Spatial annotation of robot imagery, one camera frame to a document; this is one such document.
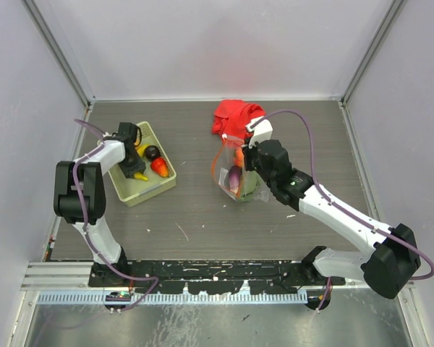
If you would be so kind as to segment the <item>green leafy vegetable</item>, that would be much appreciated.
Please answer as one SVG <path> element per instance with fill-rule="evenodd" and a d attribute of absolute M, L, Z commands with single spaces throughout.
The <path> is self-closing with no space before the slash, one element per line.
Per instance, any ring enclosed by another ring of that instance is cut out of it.
<path fill-rule="evenodd" d="M 260 176 L 254 171 L 243 170 L 237 190 L 237 202 L 255 200 L 260 190 Z"/>

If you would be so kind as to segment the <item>purple eggplant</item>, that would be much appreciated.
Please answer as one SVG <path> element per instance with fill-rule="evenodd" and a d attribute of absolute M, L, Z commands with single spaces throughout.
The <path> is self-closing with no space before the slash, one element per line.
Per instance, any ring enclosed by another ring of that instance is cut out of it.
<path fill-rule="evenodd" d="M 227 175 L 229 190 L 231 193 L 233 194 L 238 193 L 241 177 L 242 177 L 242 168 L 235 165 L 232 166 Z"/>

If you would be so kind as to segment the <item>orange peach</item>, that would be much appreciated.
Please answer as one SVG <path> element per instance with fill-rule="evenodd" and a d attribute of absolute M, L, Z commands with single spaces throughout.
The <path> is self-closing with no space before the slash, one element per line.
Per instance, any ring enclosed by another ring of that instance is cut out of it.
<path fill-rule="evenodd" d="M 240 147 L 234 151 L 234 165 L 239 166 L 240 168 L 244 166 L 244 154 Z"/>

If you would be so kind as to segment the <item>clear zip top bag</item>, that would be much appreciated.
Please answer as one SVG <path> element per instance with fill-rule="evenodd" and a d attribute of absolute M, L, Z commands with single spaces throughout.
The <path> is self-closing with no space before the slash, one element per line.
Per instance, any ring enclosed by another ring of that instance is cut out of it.
<path fill-rule="evenodd" d="M 245 168 L 243 144 L 238 137 L 222 135 L 222 146 L 211 165 L 213 180 L 235 202 L 267 203 L 270 191 L 256 172 Z"/>

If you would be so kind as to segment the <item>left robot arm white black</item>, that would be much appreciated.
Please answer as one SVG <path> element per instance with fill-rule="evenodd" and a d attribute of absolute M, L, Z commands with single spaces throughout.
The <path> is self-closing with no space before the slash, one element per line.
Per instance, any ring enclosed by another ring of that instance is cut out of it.
<path fill-rule="evenodd" d="M 113 133 L 103 132 L 81 119 L 75 122 L 92 132 L 98 144 L 73 161 L 56 164 L 54 212 L 79 231 L 93 255 L 95 271 L 103 273 L 113 286 L 123 286 L 129 280 L 147 281 L 130 274 L 125 251 L 109 228 L 103 181 L 103 176 L 116 165 L 128 178 L 145 171 L 145 162 L 136 150 L 142 132 L 129 122 L 121 122 Z"/>

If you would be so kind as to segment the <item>green plastic basket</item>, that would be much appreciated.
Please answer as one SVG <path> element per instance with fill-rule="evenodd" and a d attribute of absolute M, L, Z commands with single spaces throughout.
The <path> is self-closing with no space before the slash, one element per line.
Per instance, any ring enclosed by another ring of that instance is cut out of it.
<path fill-rule="evenodd" d="M 152 127 L 147 121 L 141 121 L 137 123 L 137 126 L 139 126 L 142 132 L 141 144 L 155 145 L 159 149 L 169 175 L 167 177 L 160 176 L 150 167 L 150 161 L 146 158 L 144 159 L 146 163 L 144 175 L 148 178 L 147 181 L 128 179 L 124 176 L 118 165 L 113 166 L 108 172 L 109 177 L 111 178 L 117 197 L 127 207 L 133 207 L 176 186 L 176 171 Z"/>

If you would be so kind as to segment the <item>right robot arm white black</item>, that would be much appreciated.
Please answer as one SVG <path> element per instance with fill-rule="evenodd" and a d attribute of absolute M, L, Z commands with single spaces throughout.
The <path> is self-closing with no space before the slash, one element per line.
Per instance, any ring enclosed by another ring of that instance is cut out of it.
<path fill-rule="evenodd" d="M 308 283 L 317 285 L 328 277 L 363 280 L 380 296 L 393 299 L 412 280 L 421 265 L 412 229 L 402 223 L 389 226 L 337 199 L 293 168 L 278 140 L 246 139 L 242 152 L 246 169 L 255 171 L 281 204 L 319 220 L 356 246 L 354 252 L 314 248 L 303 259 Z"/>

